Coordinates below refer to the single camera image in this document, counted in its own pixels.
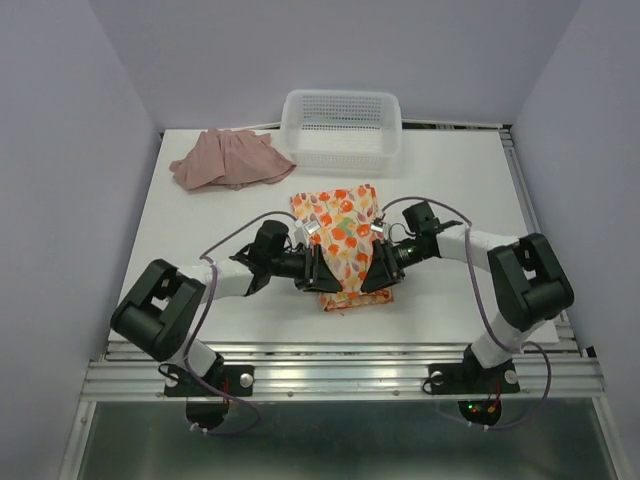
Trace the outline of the orange floral skirt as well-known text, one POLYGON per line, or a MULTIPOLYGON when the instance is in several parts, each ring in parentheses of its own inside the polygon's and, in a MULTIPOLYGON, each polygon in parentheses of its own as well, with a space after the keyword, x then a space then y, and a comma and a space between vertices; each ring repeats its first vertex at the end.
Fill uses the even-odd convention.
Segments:
POLYGON ((384 238, 371 229, 379 213, 373 186, 299 192, 290 198, 290 205, 299 220, 319 224, 310 235, 311 243, 321 246, 329 269, 342 285, 339 293, 318 296, 323 311, 384 305, 394 300, 390 287, 373 293, 361 291, 372 264, 373 242, 384 238))

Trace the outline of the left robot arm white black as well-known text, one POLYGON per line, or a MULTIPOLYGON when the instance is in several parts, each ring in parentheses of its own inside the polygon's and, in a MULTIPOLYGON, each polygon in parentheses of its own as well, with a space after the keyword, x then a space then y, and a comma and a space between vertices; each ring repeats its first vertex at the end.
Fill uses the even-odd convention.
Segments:
POLYGON ((188 373, 199 393, 228 398, 222 357, 198 339, 215 300, 254 295, 274 277, 291 279, 303 292, 342 291, 320 245, 304 239, 291 247, 286 224, 261 219, 254 240, 223 261, 207 252, 193 267, 152 261, 116 307, 111 330, 159 364, 188 373))

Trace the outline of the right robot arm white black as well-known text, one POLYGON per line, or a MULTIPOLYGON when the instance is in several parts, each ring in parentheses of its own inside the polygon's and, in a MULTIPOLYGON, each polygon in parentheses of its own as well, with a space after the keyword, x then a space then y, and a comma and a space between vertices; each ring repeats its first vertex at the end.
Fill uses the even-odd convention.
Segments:
POLYGON ((575 300, 573 288, 548 239, 533 233, 517 238, 478 231, 471 220, 442 222, 435 201, 414 196, 403 216, 409 236, 373 243, 364 293, 400 283, 406 268, 438 258, 466 264, 483 334, 458 363, 432 364, 423 387, 435 395, 484 393, 494 387, 519 389, 514 356, 526 347, 543 353, 531 336, 575 300))

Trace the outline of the pink skirt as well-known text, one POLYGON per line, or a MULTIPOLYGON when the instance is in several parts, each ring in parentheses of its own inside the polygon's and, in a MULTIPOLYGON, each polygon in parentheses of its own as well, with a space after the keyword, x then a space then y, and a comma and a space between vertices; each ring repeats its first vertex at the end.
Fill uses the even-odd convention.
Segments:
POLYGON ((241 190, 253 184, 274 184, 295 168, 274 147, 270 134, 216 128, 201 132, 189 153, 169 166, 174 181, 187 191, 207 186, 241 190))

